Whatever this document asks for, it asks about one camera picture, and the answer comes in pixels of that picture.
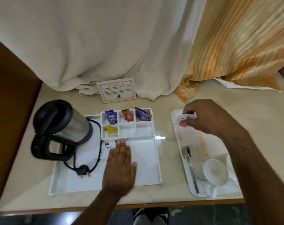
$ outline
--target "blue packet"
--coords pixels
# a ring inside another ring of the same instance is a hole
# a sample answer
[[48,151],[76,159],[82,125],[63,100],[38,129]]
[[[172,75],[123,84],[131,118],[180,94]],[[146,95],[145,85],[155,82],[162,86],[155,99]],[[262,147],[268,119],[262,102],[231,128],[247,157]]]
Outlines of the blue packet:
[[144,110],[141,110],[138,107],[135,107],[137,117],[142,121],[150,121],[151,115],[146,113]]
[[117,113],[114,110],[105,111],[105,114],[110,124],[117,124]]

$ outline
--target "snack packet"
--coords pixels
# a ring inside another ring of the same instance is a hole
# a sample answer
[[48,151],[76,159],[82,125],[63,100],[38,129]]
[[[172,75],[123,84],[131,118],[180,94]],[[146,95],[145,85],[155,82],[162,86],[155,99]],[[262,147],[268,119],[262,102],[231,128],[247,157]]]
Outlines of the snack packet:
[[135,107],[135,111],[137,114],[137,117],[142,121],[150,121],[151,115],[146,113],[144,110],[141,110],[140,108]]
[[117,125],[106,125],[107,133],[109,137],[118,137],[118,126]]
[[186,127],[187,124],[184,121],[188,118],[197,118],[196,112],[194,112],[194,114],[182,114],[175,121],[175,125],[180,125],[182,127]]
[[105,114],[106,114],[107,119],[109,120],[110,124],[116,124],[118,122],[117,121],[117,113],[114,112],[114,110],[105,111]]
[[126,121],[133,121],[134,120],[129,109],[122,110],[121,112],[123,113],[124,119]]

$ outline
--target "power cord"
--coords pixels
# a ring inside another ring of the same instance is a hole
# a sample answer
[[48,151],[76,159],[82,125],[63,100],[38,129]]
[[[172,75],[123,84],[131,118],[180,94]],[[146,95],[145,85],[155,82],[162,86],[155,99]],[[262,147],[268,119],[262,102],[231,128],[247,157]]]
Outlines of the power cord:
[[[99,124],[98,122],[96,122],[96,121],[94,121],[94,120],[91,120],[91,119],[88,119],[88,121],[91,121],[91,122],[96,123],[96,124],[99,126],[99,130],[101,131],[101,126],[100,126],[100,124]],[[65,151],[65,150],[66,150],[66,145],[63,144],[63,151]],[[73,167],[69,166],[65,161],[64,161],[64,164],[65,164],[65,166],[67,166],[69,169],[74,170],[74,171],[77,173],[78,176],[83,177],[83,175],[86,175],[86,174],[90,176],[90,173],[91,173],[93,170],[95,170],[95,168],[96,168],[98,162],[100,161],[101,150],[102,150],[102,139],[101,139],[101,137],[100,137],[100,146],[99,146],[98,158],[97,158],[97,161],[96,161],[94,167],[93,167],[91,170],[90,170],[89,167],[88,167],[87,165],[85,165],[85,164],[81,165],[79,168],[76,168],[76,166],[75,166],[75,160],[76,160],[75,150],[74,150],[74,154],[73,154]]]

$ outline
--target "red wrapper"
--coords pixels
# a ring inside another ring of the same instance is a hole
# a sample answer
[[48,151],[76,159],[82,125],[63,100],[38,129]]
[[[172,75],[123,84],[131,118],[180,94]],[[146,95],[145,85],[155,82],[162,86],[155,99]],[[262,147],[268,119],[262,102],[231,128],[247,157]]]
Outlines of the red wrapper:
[[124,119],[126,121],[133,121],[134,120],[129,109],[122,110],[121,112],[123,113]]

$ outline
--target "hand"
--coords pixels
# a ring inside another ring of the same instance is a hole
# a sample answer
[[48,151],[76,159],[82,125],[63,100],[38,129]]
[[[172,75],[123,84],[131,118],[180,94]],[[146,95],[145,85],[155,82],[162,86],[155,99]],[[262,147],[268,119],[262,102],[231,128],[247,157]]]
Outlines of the hand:
[[111,148],[104,177],[102,189],[121,198],[127,195],[134,187],[137,163],[131,165],[131,148],[125,145],[125,140],[118,140],[116,148]]
[[187,104],[183,114],[196,112],[197,118],[185,122],[196,130],[218,136],[235,135],[246,130],[221,106],[213,100],[194,100]]

